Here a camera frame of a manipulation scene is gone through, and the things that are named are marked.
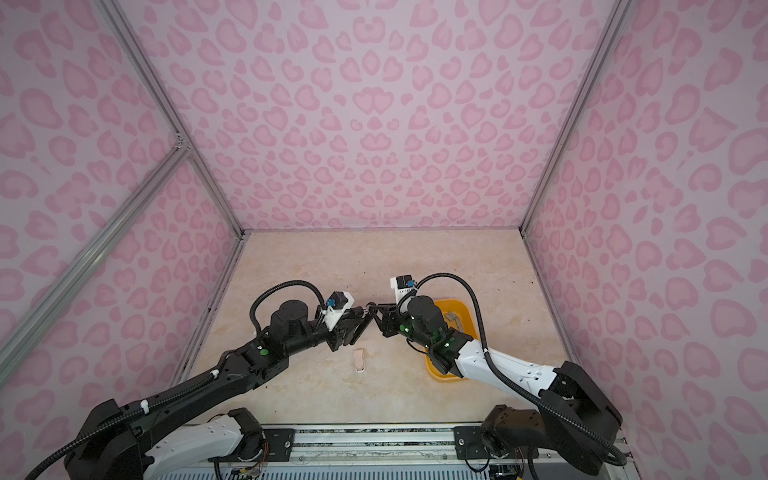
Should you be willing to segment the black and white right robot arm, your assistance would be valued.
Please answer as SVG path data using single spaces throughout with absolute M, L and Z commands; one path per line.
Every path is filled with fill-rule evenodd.
M 439 373 L 482 382 L 530 404 L 528 410 L 497 405 L 488 414 L 481 444 L 490 456 L 554 450 L 588 475 L 605 465 L 627 464 L 615 444 L 623 418 L 580 365 L 539 365 L 493 350 L 483 333 L 472 336 L 449 326 L 428 296 L 403 304 L 369 303 L 367 309 L 384 336 L 404 337 Z

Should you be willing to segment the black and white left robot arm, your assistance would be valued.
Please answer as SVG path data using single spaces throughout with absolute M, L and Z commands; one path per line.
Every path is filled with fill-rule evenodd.
M 224 352 L 203 373 L 145 399 L 95 407 L 63 461 L 72 479 L 156 479 L 204 460 L 250 461 L 264 454 L 261 424 L 236 408 L 202 425 L 192 420 L 225 401 L 256 390 L 285 371 L 292 356 L 317 346 L 336 351 L 351 345 L 376 315 L 336 292 L 310 311 L 299 300 L 284 302 L 270 323 L 244 345 Z

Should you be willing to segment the yellow plastic tray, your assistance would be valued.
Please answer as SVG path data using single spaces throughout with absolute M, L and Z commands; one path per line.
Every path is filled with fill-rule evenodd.
M 440 309 L 443 318 L 449 327 L 455 328 L 459 332 L 470 335 L 473 339 L 479 339 L 475 322 L 468 306 L 458 299 L 437 299 L 435 305 Z M 425 365 L 430 377 L 440 383 L 453 383 L 460 381 L 460 378 L 454 374 L 442 374 L 431 363 L 429 359 L 425 360 Z

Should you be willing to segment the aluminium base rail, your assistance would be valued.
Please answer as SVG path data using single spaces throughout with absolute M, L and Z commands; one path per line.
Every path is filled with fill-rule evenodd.
M 477 423 L 276 424 L 265 459 L 179 464 L 165 479 L 582 479 L 557 452 L 484 453 Z

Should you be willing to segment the aluminium frame bar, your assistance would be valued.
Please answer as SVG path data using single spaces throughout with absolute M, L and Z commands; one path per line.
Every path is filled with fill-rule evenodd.
M 189 144 L 181 142 L 166 155 L 22 317 L 20 324 L 1 345 L 2 385 L 10 381 L 52 328 L 63 309 L 81 292 L 146 207 L 187 160 L 188 150 Z

